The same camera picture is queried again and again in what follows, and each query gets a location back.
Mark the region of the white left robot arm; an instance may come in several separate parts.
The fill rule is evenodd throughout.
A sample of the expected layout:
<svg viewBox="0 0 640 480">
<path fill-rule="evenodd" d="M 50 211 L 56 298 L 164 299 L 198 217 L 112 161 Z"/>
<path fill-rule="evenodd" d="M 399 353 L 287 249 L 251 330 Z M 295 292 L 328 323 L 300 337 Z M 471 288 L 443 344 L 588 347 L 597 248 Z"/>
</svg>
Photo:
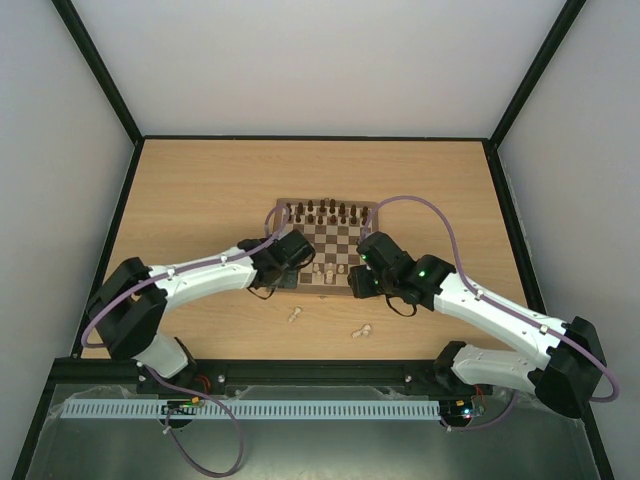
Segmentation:
<svg viewBox="0 0 640 480">
<path fill-rule="evenodd" d="M 105 348 L 114 360 L 132 359 L 174 380 L 193 360 L 177 338 L 160 332 L 167 312 L 221 292 L 274 289 L 314 256 L 305 236 L 291 231 L 245 239 L 217 255 L 181 264 L 147 266 L 138 257 L 127 259 L 89 300 L 82 345 Z"/>
</svg>

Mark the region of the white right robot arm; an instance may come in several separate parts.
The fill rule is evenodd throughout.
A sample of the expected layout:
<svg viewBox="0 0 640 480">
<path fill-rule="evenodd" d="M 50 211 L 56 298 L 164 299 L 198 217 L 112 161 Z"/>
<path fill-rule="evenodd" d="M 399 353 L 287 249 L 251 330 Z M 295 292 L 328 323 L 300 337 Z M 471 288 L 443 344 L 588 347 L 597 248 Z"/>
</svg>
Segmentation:
<svg viewBox="0 0 640 480">
<path fill-rule="evenodd" d="M 496 296 L 436 256 L 413 259 L 385 233 L 369 235 L 356 250 L 364 263 L 349 272 L 355 297 L 399 298 L 412 308 L 463 320 L 508 345 L 500 351 L 450 343 L 434 365 L 443 389 L 500 386 L 532 394 L 565 417 L 583 416 L 606 365 L 591 322 L 565 322 Z"/>
</svg>

